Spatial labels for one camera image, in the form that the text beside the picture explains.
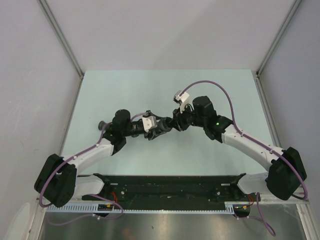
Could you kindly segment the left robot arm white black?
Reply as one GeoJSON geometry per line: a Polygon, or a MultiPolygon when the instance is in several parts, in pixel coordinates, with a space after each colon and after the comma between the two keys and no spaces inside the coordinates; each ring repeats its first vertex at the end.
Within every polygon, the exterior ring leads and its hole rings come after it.
{"type": "Polygon", "coordinates": [[[138,117],[136,120],[126,109],[118,110],[111,122],[99,123],[100,137],[94,145],[70,156],[50,155],[34,184],[39,205],[43,208],[64,206],[74,196],[79,173],[118,153],[127,143],[127,137],[152,134],[165,121],[149,110],[139,113],[138,117]]]}

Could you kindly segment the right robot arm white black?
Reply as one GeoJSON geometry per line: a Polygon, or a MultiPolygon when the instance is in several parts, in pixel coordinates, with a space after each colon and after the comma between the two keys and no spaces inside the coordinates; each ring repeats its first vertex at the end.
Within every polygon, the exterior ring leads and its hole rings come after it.
{"type": "Polygon", "coordinates": [[[242,201],[248,194],[267,192],[280,200],[288,200],[294,196],[300,181],[307,178],[299,152],[289,147],[282,149],[266,144],[237,130],[234,122],[218,115],[213,103],[207,96],[196,97],[189,105],[189,94],[177,92],[173,100],[179,108],[173,111],[175,128],[185,131],[188,127],[200,127],[206,136],[222,144],[231,146],[260,164],[264,173],[240,174],[236,185],[230,188],[231,196],[242,201]]]}

